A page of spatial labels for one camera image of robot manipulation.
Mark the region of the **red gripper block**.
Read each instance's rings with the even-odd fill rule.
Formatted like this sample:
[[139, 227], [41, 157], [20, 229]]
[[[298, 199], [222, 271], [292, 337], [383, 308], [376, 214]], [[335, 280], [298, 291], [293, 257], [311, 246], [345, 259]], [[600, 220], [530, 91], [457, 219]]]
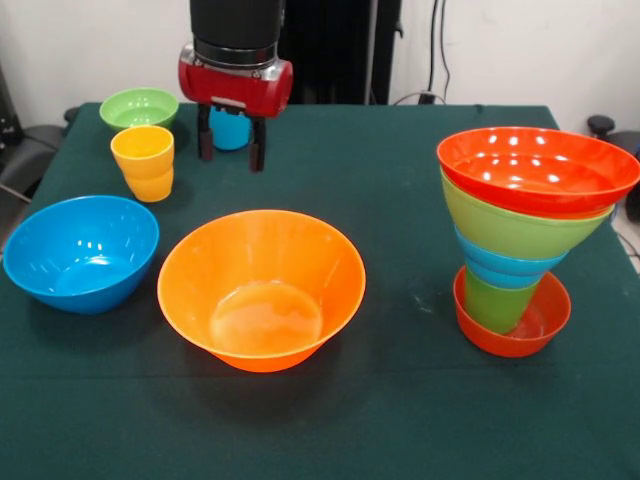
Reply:
[[293, 86], [293, 65], [276, 58], [266, 68], [225, 69], [197, 58], [193, 44], [186, 44], [178, 61], [182, 93], [198, 103], [198, 155], [213, 159], [213, 132], [209, 119], [211, 106], [240, 110], [251, 119], [250, 170], [262, 172], [266, 156], [266, 120], [286, 108]]

